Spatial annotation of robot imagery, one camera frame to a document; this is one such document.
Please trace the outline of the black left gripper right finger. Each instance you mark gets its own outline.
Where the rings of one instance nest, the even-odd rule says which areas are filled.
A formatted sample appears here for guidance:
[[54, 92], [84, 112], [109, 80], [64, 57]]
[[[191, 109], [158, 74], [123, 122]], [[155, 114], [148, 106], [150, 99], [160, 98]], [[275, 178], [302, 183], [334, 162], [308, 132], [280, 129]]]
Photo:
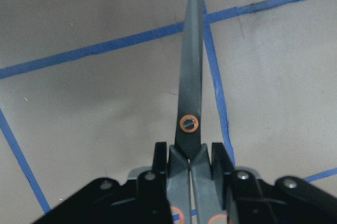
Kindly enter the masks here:
[[220, 142], [212, 143], [212, 175], [228, 223], [336, 223], [336, 197], [294, 176], [269, 185], [235, 168]]

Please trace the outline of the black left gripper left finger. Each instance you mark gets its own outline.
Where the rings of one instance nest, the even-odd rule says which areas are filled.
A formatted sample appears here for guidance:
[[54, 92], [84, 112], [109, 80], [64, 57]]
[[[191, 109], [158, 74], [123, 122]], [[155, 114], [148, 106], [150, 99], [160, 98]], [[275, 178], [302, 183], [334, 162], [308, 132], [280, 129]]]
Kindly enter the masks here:
[[36, 223], [172, 223], [166, 194], [166, 143], [157, 142], [150, 168], [118, 181], [91, 181]]

